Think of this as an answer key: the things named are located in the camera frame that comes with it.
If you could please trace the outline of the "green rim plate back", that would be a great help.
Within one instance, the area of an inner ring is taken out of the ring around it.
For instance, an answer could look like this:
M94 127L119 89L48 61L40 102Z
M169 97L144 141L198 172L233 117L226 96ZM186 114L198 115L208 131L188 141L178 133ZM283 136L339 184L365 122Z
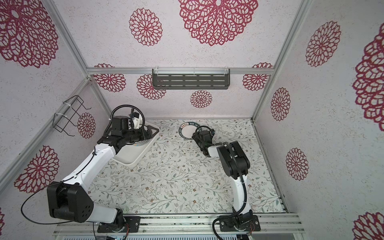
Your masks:
M195 122L185 122L180 125L178 133L185 140L192 140L192 136L200 125Z

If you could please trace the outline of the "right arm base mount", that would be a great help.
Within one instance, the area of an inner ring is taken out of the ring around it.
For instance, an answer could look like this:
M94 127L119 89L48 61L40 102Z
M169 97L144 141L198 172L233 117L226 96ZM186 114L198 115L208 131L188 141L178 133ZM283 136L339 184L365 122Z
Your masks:
M236 217L220 220L222 232L259 232L261 226L259 219L251 212Z

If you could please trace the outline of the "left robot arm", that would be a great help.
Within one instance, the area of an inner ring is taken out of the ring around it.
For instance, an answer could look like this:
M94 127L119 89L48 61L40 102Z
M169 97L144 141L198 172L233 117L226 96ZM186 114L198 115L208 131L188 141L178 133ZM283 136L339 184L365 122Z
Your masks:
M94 203L88 194L91 183L110 161L134 167L153 146L160 129L144 117L112 117L106 132L89 156L60 182L47 187L49 214L70 222L103 223L121 228L125 219L121 209Z

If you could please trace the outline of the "white plate brown line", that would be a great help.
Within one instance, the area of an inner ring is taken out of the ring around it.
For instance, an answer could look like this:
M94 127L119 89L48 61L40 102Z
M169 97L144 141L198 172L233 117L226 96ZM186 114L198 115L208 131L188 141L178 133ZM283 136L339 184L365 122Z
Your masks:
M134 133L131 137L131 144L133 146L143 146L152 139L151 134L148 132Z

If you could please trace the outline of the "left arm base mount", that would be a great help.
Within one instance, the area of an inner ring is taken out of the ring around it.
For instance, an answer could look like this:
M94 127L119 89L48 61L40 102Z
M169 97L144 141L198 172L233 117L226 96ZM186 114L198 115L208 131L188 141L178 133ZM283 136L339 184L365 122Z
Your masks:
M112 223L100 223L97 233L137 233L141 217L125 216L123 210L117 209L117 216Z

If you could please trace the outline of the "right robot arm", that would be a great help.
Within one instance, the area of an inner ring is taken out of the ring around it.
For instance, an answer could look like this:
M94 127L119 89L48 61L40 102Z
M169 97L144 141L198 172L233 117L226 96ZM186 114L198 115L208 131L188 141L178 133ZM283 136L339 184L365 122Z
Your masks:
M234 194L231 217L238 222L249 221L253 217L247 190L250 161L237 141L214 143L214 135L213 129L200 126L192 134L192 139L206 157L219 158L225 174L231 178Z

